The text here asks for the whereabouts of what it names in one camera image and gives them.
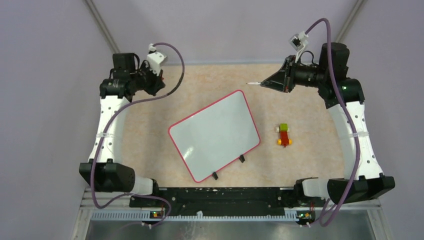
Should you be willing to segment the red green toy car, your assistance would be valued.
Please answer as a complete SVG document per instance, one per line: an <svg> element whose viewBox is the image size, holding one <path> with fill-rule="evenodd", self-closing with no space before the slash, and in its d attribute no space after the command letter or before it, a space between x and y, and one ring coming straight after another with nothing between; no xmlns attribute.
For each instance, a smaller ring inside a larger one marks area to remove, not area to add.
<svg viewBox="0 0 424 240"><path fill-rule="evenodd" d="M275 131L278 133L279 138L277 139L277 144L286 148L290 146L293 141L289 137L289 126L287 123L280 123L275 127Z"/></svg>

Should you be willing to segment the pink framed whiteboard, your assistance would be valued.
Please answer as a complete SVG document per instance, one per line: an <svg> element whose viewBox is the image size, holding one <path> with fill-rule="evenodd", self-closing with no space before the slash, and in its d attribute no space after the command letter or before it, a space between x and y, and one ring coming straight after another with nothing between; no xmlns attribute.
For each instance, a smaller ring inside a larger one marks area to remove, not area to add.
<svg viewBox="0 0 424 240"><path fill-rule="evenodd" d="M261 143L240 89L177 121L167 131L196 183L216 175Z"/></svg>

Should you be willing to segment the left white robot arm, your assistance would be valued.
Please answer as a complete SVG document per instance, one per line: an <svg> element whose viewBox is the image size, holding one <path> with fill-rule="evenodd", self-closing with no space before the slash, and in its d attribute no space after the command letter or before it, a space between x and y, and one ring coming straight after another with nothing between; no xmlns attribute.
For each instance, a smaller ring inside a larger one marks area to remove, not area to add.
<svg viewBox="0 0 424 240"><path fill-rule="evenodd" d="M124 192L141 195L149 207L160 202L154 180L137 176L122 163L123 131L128 105L138 91L155 96L165 87L163 82L163 53L150 51L140 61L135 53L115 53L109 77L99 86L100 118L92 152L86 163L79 165L79 173L96 192Z"/></svg>

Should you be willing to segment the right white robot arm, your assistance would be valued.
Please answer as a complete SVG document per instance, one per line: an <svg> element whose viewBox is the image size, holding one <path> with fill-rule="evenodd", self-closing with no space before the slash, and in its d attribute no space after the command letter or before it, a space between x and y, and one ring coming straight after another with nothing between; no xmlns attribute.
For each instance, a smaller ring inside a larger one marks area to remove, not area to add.
<svg viewBox="0 0 424 240"><path fill-rule="evenodd" d="M313 87L323 99L340 141L344 160L342 178L304 178L296 181L293 200L307 206L314 197L333 203L374 200L396 183L385 175L374 154L365 119L361 83L347 76L350 50L343 43L323 44L317 64L302 64L290 55L281 68L260 85L289 93L295 86Z"/></svg>

